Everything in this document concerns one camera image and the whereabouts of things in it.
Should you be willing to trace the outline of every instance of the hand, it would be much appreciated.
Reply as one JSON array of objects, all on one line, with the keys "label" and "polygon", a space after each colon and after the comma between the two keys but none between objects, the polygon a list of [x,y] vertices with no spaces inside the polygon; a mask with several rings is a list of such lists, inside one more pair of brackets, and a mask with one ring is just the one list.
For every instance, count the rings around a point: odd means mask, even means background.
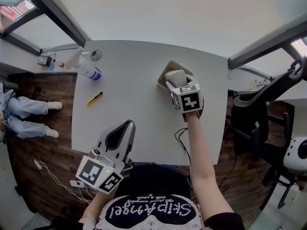
[{"label": "hand", "polygon": [[4,114],[3,111],[0,111],[0,130],[4,132]]}]

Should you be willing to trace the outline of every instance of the power strip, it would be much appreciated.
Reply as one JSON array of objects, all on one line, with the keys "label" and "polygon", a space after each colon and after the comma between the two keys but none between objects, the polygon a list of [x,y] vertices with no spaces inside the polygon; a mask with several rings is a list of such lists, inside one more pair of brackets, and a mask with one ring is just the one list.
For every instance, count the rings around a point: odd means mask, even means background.
[{"label": "power strip", "polygon": [[85,188],[84,182],[70,180],[71,186]]}]

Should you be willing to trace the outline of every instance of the yellow utility knife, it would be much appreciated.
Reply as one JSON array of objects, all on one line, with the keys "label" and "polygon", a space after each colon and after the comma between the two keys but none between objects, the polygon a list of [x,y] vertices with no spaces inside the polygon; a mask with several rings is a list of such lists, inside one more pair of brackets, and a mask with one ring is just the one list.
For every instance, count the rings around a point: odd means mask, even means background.
[{"label": "yellow utility knife", "polygon": [[86,105],[92,104],[95,100],[97,100],[101,96],[102,96],[102,92],[100,92],[98,95],[94,96]]}]

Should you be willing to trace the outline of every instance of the wooden floor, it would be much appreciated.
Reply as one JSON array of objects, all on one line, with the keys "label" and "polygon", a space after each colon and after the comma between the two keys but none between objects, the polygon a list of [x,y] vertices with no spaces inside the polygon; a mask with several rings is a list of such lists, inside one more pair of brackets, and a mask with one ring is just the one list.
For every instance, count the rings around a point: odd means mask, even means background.
[{"label": "wooden floor", "polygon": [[[8,148],[13,172],[17,183],[27,188],[24,198],[28,207],[49,220],[61,215],[63,208],[67,211],[73,208],[77,217],[80,217],[86,208],[86,203],[57,185],[45,168],[40,171],[32,162],[33,154],[39,155],[42,162],[65,186],[70,187],[69,181],[75,180],[75,174],[83,156],[82,152],[71,149],[71,116],[76,75],[16,74],[11,76],[10,81],[20,84],[24,90],[24,96],[31,98],[35,87],[39,86],[42,92],[36,96],[37,100],[63,103],[63,109],[59,111],[30,117],[33,122],[44,123],[56,129],[59,132],[58,139],[50,137],[29,139],[11,137],[9,139]],[[231,106],[232,98],[229,97],[227,114],[230,114]],[[269,114],[279,117],[282,117],[284,112],[290,111],[293,111],[291,106],[284,103],[271,103],[268,106]],[[283,136],[283,127],[270,122],[270,133]],[[276,145],[285,144],[283,138],[276,136],[270,136],[268,142]],[[233,140],[230,133],[223,138],[218,165],[214,166],[218,183],[229,174],[234,160]],[[220,188],[221,191],[225,191],[229,187],[223,195],[233,210],[242,216],[246,226],[257,213],[272,186],[272,184],[267,187],[262,185],[262,179],[269,167],[269,164],[262,159],[251,162],[248,154],[238,156],[235,168]],[[187,166],[182,166],[181,169],[189,173]],[[78,190],[70,188],[80,196]],[[84,189],[82,191],[84,197],[89,198],[86,191]]]}]

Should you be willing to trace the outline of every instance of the light blue pants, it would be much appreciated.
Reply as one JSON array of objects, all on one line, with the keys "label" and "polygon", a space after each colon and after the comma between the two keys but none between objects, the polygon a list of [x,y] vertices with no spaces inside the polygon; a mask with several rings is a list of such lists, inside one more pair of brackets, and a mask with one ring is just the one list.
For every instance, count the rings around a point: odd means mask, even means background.
[{"label": "light blue pants", "polygon": [[11,113],[6,124],[8,127],[17,133],[20,138],[41,137],[46,135],[45,125],[22,121],[20,118],[26,118],[30,114],[47,114],[48,104],[47,102],[30,100],[27,97],[21,96],[18,98],[11,98],[8,102],[7,108]]}]

